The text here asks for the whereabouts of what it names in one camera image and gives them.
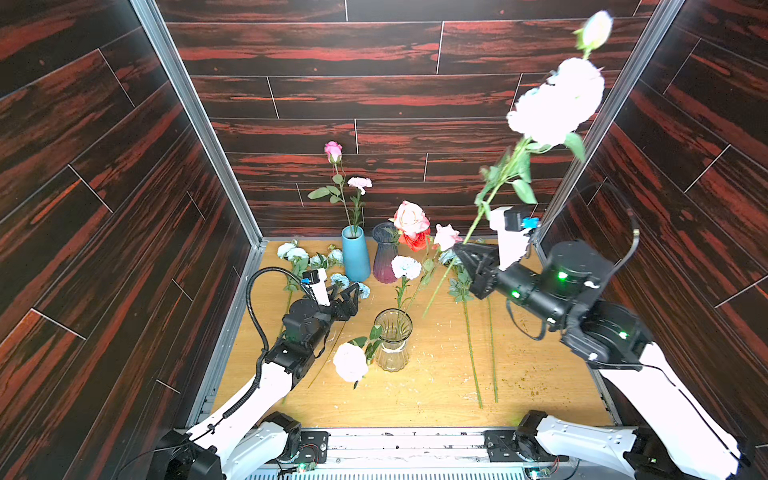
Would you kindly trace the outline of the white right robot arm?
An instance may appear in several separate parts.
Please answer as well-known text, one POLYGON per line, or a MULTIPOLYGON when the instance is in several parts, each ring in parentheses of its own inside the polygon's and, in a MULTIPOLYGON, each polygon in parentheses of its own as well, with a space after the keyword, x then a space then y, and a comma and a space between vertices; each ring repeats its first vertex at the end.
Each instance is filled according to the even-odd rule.
POLYGON ((516 429, 521 457, 574 457, 634 479, 747 479, 753 449, 726 432, 674 372, 649 329, 603 290, 618 267, 583 241, 561 242, 543 270, 501 263, 498 247, 453 249, 479 299, 493 292, 542 321, 617 388, 645 420, 641 427, 589 427, 529 412, 516 429))

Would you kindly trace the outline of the tall white pink bouquet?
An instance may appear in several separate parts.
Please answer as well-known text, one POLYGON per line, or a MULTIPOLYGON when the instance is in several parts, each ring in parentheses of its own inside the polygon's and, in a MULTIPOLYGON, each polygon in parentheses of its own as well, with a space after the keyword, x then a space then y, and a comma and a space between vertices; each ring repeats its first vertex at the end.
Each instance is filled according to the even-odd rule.
POLYGON ((541 85, 524 93, 506 119, 509 128, 521 135, 510 152, 483 174, 485 184, 475 197, 477 216, 473 232, 481 219, 491 218, 491 202, 504 185, 513 187, 526 204, 537 202, 531 187, 530 159, 563 145, 576 157, 585 159, 585 147, 577 128, 596 113, 605 89, 602 71, 589 60, 590 54, 610 38, 614 19, 602 10, 592 15, 578 30, 579 57, 568 58, 541 85))

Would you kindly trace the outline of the teal ceramic vase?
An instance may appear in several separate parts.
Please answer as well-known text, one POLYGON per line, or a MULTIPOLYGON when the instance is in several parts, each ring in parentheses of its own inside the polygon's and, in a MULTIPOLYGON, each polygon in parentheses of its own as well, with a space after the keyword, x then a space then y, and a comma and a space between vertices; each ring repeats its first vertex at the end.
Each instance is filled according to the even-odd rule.
POLYGON ((361 227, 347 226, 341 235, 345 274, 351 281, 364 282, 371 274, 364 231, 361 227))

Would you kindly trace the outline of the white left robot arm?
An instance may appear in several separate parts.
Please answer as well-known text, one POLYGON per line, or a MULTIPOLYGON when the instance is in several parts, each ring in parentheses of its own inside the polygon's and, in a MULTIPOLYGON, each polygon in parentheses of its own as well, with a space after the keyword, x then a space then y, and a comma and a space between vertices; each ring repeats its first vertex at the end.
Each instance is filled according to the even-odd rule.
POLYGON ((299 451, 301 424, 269 410, 307 375, 336 322, 358 312, 360 285, 340 291, 319 284, 283 316, 283 331, 257 361, 257 372, 224 405, 185 433, 171 431, 152 452, 148 479, 243 479, 262 465, 299 451))

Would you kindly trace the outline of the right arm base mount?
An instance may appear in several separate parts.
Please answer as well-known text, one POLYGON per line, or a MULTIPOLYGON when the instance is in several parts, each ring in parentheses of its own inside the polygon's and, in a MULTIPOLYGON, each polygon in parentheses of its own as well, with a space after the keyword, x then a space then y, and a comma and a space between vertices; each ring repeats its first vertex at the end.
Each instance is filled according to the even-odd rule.
POLYGON ((543 430, 540 424, 547 417, 543 411, 530 410, 515 428, 484 431, 484 447, 489 460, 492 463, 553 463, 559 460, 537 439, 537 434, 543 430))

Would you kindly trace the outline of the pink carnation flower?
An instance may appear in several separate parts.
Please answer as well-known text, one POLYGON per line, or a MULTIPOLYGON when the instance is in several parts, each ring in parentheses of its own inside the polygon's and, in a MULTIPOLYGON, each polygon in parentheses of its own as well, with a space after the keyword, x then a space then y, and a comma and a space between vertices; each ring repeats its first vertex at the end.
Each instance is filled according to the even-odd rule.
POLYGON ((362 216, 364 201, 362 197, 366 194, 366 191, 373 186, 370 178, 367 177, 351 177, 348 182, 348 186, 355 190, 352 197, 352 217, 351 224, 352 234, 354 237, 362 235, 362 216))

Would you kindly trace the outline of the small blue flower sprig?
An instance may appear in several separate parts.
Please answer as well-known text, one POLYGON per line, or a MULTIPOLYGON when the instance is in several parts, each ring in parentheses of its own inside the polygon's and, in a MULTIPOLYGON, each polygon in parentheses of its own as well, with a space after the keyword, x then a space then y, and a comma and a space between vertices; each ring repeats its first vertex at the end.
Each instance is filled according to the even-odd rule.
MULTIPOLYGON (((308 269, 324 268, 327 272, 334 267, 343 266, 342 250, 333 244, 329 245, 327 250, 327 255, 316 253, 310 256, 304 248, 299 246, 298 240, 292 240, 279 246, 277 249, 277 256, 282 260, 290 262, 292 273, 301 278, 302 274, 308 269)), ((287 280, 284 290, 289 292, 285 312, 288 313, 292 303, 293 293, 298 292, 300 287, 296 282, 289 279, 287 280)))

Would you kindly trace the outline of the blue pink flower spray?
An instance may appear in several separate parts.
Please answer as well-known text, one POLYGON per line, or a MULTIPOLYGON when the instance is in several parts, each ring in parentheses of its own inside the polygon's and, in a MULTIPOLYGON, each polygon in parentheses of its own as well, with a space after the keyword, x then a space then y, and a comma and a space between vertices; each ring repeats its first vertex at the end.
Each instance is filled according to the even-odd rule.
POLYGON ((489 344, 490 344, 490 358, 491 358, 491 374, 492 374, 492 388, 494 403, 499 403, 499 385, 497 374, 497 361, 496 361, 496 349, 495 349, 495 337, 493 326, 493 306, 491 304, 490 297, 486 298, 487 310, 488 310, 488 326, 489 326, 489 344))

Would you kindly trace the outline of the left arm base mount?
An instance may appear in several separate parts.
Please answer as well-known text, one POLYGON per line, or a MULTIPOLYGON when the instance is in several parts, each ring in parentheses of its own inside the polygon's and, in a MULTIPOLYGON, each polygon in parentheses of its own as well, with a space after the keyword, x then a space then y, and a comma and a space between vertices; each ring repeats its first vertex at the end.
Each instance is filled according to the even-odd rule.
POLYGON ((328 456, 330 434, 323 430, 305 430, 301 423, 280 412, 268 415, 262 425, 274 424, 287 434, 283 450, 272 462, 281 464, 324 464, 328 456))

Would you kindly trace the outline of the blue pink glass vase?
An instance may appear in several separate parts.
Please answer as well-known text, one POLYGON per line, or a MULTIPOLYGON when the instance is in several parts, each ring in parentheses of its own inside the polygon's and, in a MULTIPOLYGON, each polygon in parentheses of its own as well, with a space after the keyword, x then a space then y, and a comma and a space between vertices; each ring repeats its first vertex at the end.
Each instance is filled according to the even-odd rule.
POLYGON ((398 255, 399 231, 391 222, 376 225, 372 237, 377 244, 373 263, 373 275, 382 284, 397 280, 391 262, 398 255))

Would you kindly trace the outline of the clear ribbed glass vase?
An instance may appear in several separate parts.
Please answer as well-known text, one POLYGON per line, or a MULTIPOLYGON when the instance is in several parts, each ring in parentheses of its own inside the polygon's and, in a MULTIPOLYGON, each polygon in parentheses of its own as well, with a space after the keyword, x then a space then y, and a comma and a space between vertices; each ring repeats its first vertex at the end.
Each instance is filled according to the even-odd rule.
POLYGON ((381 341, 375 363, 389 373, 403 370, 409 360, 408 341, 413 332, 410 316, 397 308, 386 309, 377 315, 374 326, 380 328, 381 341))

